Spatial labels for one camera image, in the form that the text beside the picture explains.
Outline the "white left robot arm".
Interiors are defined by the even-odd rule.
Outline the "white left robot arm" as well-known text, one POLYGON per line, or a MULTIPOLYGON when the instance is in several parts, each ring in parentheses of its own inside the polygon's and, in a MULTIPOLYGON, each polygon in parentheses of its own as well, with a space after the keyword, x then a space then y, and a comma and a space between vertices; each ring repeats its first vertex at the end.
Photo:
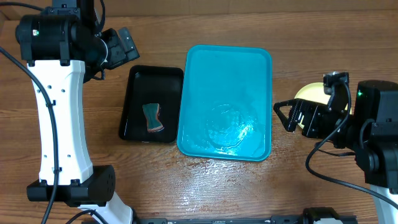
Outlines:
POLYGON ((111 165, 92 163, 86 146, 83 84, 101 80, 139 57, 126 28, 95 33, 75 15, 28 15, 16 28, 21 57, 34 83, 42 158, 39 178, 27 187, 33 202, 63 202, 99 223, 135 223, 133 209, 115 191, 111 165))

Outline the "yellow plate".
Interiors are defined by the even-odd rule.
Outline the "yellow plate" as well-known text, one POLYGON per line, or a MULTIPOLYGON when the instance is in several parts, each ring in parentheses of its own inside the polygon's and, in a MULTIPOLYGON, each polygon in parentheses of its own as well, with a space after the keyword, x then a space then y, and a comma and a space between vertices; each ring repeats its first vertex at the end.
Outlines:
MULTIPOLYGON (((346 90, 344 89, 344 84, 342 83, 337 83, 337 89, 335 91, 335 93, 337 92, 337 90, 339 89, 343 89, 343 93, 346 93, 346 90)), ((331 95, 327 95, 324 92, 324 86, 322 83, 320 82, 316 82, 316 83, 311 83, 308 84, 306 86, 304 86, 303 88, 301 88, 294 99, 302 99, 302 100, 307 100, 307 101, 314 101, 316 103, 320 103, 322 105, 326 104, 326 109, 327 108, 327 104, 330 100, 331 95)), ((304 123, 303 123, 303 119, 301 120, 301 122, 298 124, 302 129, 305 127, 304 123)))

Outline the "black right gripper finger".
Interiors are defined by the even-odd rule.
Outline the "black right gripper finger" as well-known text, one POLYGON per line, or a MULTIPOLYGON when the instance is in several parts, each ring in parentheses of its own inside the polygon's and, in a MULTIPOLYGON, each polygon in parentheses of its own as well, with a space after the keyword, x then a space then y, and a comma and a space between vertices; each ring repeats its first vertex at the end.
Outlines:
POLYGON ((308 121, 311 120, 314 114, 314 102, 302 101, 300 109, 302 113, 300 124, 307 124, 308 121))
POLYGON ((302 112, 302 99, 292 99, 287 101, 282 101, 275 103, 273 106, 273 110, 276 115, 279 117, 280 121, 282 122, 283 127, 288 132, 294 132, 296 126, 301 122, 303 118, 302 112), (288 116, 286 116, 282 111, 281 108, 289 106, 290 111, 288 116))

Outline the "green orange sponge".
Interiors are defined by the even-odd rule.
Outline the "green orange sponge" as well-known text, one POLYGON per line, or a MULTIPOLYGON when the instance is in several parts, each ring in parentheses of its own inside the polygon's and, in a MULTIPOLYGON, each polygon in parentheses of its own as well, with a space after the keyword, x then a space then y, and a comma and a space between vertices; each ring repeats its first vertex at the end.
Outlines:
POLYGON ((164 126, 159 120, 160 105, 158 103, 149 103, 142 106, 147 123, 147 131, 154 133, 161 131, 164 126))

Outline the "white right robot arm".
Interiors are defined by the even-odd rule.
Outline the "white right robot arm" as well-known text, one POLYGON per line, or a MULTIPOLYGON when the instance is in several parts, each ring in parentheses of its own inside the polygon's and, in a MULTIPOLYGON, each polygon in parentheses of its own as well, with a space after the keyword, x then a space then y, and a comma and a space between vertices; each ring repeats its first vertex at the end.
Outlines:
POLYGON ((288 132, 302 124, 302 135, 318 139, 305 161, 312 175, 372 195, 379 223, 397 223, 397 84, 365 80, 351 99, 348 81, 324 81, 327 104, 295 98, 274 104, 274 111, 288 132), (364 172, 368 188, 323 175, 310 167, 324 143, 348 148, 364 172))

